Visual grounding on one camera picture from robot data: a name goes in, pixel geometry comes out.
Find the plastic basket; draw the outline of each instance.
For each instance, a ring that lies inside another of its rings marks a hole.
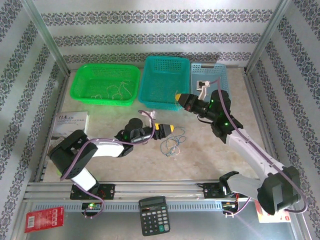
[[[130,106],[139,80],[140,70],[135,66],[89,63],[76,72],[70,96],[84,104]]]
[[[232,99],[231,93],[229,91],[227,68],[224,64],[218,63],[201,63],[193,62],[191,63],[191,80],[190,87],[191,93],[199,96],[200,91],[197,91],[197,81],[210,81],[213,82],[220,77],[220,86],[222,90],[225,90],[229,94],[230,100]],[[209,102],[211,98],[211,93],[218,89],[218,84],[214,83],[206,89],[207,95],[204,98],[205,102]]]
[[[150,109],[178,111],[176,94],[189,93],[190,61],[181,57],[148,56],[139,101]]]

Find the blue basket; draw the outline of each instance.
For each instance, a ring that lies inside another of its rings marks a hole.
[[[197,81],[210,81],[213,82],[220,77],[220,86],[222,90],[225,90],[229,94],[230,100],[232,99],[229,91],[227,68],[224,64],[218,63],[191,63],[191,79],[190,87],[191,93],[199,96],[200,91],[197,91]],[[218,84],[214,83],[206,89],[207,95],[204,98],[205,102],[209,102],[211,93],[218,89]]]
[[[176,94],[189,93],[190,61],[171,56],[148,56],[139,91],[139,101],[150,109],[178,111]]]

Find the calculator display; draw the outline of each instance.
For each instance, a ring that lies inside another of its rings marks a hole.
[[[154,204],[163,204],[164,200],[163,199],[155,199],[155,200],[150,200],[150,201],[142,201],[140,202],[141,207],[147,206],[147,205],[154,205]]]

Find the robotic arm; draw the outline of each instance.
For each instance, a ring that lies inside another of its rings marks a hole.
[[[259,147],[244,130],[243,125],[230,115],[231,101],[228,93],[221,90],[221,95],[232,123],[225,114],[218,90],[212,92],[210,102],[205,102],[202,97],[188,93],[175,96],[186,111],[212,121],[210,125],[214,135],[236,150],[259,177],[259,179],[253,179],[237,171],[229,172],[219,179],[220,191],[225,195],[241,193],[256,199],[271,215],[297,203],[301,196],[283,175],[300,187],[298,170],[293,166],[285,167]]]

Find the blue string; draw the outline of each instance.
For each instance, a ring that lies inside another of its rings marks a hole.
[[[185,128],[182,127],[182,126],[177,126],[175,127],[174,129],[181,129],[182,130],[182,134],[180,135],[174,135],[173,133],[171,133],[170,135],[172,136],[169,136],[166,140],[164,140],[161,145],[160,145],[160,150],[161,150],[161,153],[167,157],[171,157],[173,155],[175,155],[176,153],[176,147],[178,147],[180,144],[184,143],[186,140],[187,140],[187,137],[185,137]],[[169,140],[172,140],[175,142],[175,145],[174,146],[168,146],[168,142]],[[165,144],[165,147],[168,149],[167,152],[164,152],[163,151],[163,144]]]

